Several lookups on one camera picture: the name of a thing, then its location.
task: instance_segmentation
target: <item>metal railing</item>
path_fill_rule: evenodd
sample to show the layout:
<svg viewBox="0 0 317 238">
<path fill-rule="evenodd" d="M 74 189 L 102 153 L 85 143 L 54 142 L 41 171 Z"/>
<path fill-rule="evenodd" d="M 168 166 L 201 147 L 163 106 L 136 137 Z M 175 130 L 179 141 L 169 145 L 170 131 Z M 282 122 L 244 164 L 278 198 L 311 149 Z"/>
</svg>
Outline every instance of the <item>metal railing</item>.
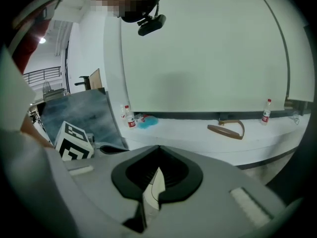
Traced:
<svg viewBox="0 0 317 238">
<path fill-rule="evenodd" d="M 43 81 L 49 78 L 60 77 L 60 76 L 61 76 L 60 66 L 40 69 L 40 70 L 23 74 L 23 78 L 28 84 L 33 84 L 35 82 Z"/>
</svg>

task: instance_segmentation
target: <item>brown leather belt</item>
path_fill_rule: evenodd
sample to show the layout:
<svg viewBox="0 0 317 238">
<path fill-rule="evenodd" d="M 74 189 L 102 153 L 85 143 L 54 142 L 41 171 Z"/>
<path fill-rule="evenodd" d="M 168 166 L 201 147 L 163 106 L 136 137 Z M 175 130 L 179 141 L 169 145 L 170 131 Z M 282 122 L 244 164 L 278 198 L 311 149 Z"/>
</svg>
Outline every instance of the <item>brown leather belt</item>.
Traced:
<svg viewBox="0 0 317 238">
<path fill-rule="evenodd" d="M 224 127 L 220 127 L 220 126 L 216 126 L 216 125 L 208 125 L 207 128 L 210 129 L 213 132 L 216 132 L 218 134 L 224 135 L 226 137 L 231 137 L 234 139 L 239 139 L 241 140 L 244 136 L 244 125 L 241 121 L 239 120 L 226 120 L 226 121 L 219 121 L 219 125 L 224 126 L 226 123 L 238 123 L 241 125 L 242 129 L 243 129 L 243 133 L 242 136 L 240 136 L 240 134 L 236 133 L 235 131 L 232 131 L 230 129 L 226 129 Z"/>
</svg>

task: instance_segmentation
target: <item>bottle label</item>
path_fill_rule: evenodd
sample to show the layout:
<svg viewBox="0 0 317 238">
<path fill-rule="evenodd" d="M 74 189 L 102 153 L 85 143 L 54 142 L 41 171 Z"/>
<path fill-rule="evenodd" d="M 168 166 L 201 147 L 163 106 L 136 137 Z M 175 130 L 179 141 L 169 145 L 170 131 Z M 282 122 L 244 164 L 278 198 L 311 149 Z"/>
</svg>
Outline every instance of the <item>bottle label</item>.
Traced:
<svg viewBox="0 0 317 238">
<path fill-rule="evenodd" d="M 263 113 L 263 116 L 262 116 L 262 121 L 264 122 L 268 122 L 268 118 L 269 118 L 269 115 L 271 114 L 270 111 L 265 111 L 264 110 L 264 113 Z"/>
<path fill-rule="evenodd" d="M 128 125 L 130 128 L 135 126 L 134 117 L 128 117 L 127 120 L 128 120 Z"/>
</svg>

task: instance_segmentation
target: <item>plastic bottle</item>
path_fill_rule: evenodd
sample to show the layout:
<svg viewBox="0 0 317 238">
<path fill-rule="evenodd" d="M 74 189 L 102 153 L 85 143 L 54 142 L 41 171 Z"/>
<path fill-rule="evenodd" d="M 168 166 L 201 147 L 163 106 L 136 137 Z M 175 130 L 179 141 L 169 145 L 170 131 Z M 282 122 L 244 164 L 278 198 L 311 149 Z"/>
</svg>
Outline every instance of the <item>plastic bottle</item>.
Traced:
<svg viewBox="0 0 317 238">
<path fill-rule="evenodd" d="M 126 117 L 126 109 L 123 105 L 120 105 L 121 106 L 121 119 L 122 119 L 122 122 L 125 126 L 127 126 L 127 117 Z"/>
<path fill-rule="evenodd" d="M 135 120 L 134 120 L 134 114 L 131 111 L 129 105 L 125 106 L 125 112 L 126 112 L 126 117 L 127 117 L 129 128 L 135 128 L 136 124 L 135 124 Z"/>
<path fill-rule="evenodd" d="M 263 116 L 262 116 L 262 121 L 261 121 L 262 125 L 267 125 L 268 123 L 269 115 L 271 114 L 270 106 L 271 106 L 271 99 L 268 99 L 266 106 L 264 108 Z"/>
</svg>

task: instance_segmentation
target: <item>white roller blind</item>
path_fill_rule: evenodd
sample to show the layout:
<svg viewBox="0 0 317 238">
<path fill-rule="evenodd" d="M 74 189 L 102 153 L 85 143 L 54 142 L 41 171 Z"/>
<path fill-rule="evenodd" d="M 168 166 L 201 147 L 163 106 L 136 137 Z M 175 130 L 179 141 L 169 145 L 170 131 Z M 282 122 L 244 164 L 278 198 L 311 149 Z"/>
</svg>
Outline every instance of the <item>white roller blind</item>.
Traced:
<svg viewBox="0 0 317 238">
<path fill-rule="evenodd" d="M 263 0 L 161 0 L 164 27 L 145 37 L 122 23 L 124 72 L 134 111 L 282 110 L 286 55 Z"/>
<path fill-rule="evenodd" d="M 315 72 L 311 47 L 304 30 L 307 22 L 290 0 L 266 0 L 286 41 L 290 63 L 289 99 L 314 101 Z"/>
</svg>

